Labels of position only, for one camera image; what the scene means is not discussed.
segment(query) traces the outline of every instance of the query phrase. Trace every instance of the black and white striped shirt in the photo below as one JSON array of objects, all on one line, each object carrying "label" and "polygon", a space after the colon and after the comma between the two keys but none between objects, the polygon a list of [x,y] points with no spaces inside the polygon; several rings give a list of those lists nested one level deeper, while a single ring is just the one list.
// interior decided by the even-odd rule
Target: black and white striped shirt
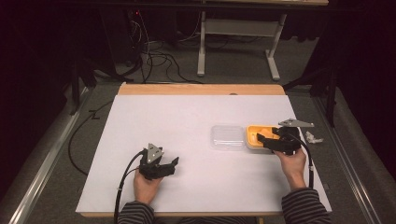
[{"label": "black and white striped shirt", "polygon": [[[298,189],[282,198],[283,216],[288,224],[332,223],[314,189]],[[154,210],[140,202],[124,205],[119,224],[152,224]],[[179,224],[247,224],[245,217],[185,217]]]}]

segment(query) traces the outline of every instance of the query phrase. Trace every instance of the wooden table edge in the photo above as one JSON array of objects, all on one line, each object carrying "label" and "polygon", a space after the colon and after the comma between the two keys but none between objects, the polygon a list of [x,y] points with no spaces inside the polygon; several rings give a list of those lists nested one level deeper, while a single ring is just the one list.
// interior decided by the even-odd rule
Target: wooden table edge
[{"label": "wooden table edge", "polygon": [[126,84],[118,95],[285,95],[277,84]]}]

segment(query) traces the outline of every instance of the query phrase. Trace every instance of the table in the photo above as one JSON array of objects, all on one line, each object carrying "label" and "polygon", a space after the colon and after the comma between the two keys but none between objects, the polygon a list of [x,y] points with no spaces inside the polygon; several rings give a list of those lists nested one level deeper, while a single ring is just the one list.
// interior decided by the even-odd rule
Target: table
[{"label": "table", "polygon": [[[279,215],[289,185],[278,158],[267,151],[212,147],[210,129],[216,124],[277,124],[285,117],[295,118],[278,85],[122,85],[77,212],[112,217],[126,165],[152,143],[163,147],[162,163],[180,157],[176,173],[163,180],[152,203],[155,216]],[[134,199],[132,180],[131,175],[125,181],[120,207]],[[317,172],[315,189],[332,211]]]},{"label": "table", "polygon": [[[279,5],[298,5],[298,6],[327,6],[328,0],[215,0],[215,2],[238,2],[238,3],[259,3],[259,4],[279,4]],[[285,25],[287,14],[281,14],[278,21],[241,21],[241,20],[218,20],[207,19],[206,13],[201,13],[201,42],[198,54],[198,76],[205,75],[205,35],[252,35],[269,36],[273,38],[270,49],[265,50],[271,76],[274,81],[280,80],[280,75],[276,68],[274,54],[283,26]]]}]

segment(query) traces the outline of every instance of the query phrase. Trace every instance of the white table surface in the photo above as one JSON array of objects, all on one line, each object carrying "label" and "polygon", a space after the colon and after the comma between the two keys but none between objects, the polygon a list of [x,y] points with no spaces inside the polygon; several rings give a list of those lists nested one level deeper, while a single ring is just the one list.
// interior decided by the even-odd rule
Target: white table surface
[{"label": "white table surface", "polygon": [[[175,174],[163,180],[151,204],[157,216],[280,214],[281,197],[290,189],[278,157],[247,147],[219,150],[211,145],[210,131],[219,124],[245,129],[290,118],[296,119],[286,95],[118,95],[76,211],[112,215],[127,164],[152,143],[163,147],[161,164],[179,157]],[[304,176],[307,182],[307,169]],[[120,208],[134,200],[133,177],[125,180]],[[314,180],[332,211],[316,170]]]}]

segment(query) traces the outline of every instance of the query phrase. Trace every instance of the hand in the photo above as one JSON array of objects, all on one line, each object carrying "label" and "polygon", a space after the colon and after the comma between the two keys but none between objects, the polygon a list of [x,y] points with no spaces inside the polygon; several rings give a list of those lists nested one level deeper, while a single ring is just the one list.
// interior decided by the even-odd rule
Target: hand
[{"label": "hand", "polygon": [[283,173],[288,179],[290,190],[306,188],[304,182],[304,168],[306,156],[302,149],[296,150],[296,153],[291,156],[283,154],[283,152],[274,151],[280,158]]},{"label": "hand", "polygon": [[162,180],[162,178],[147,180],[140,174],[139,169],[136,169],[134,171],[134,198],[138,202],[150,204]]}]

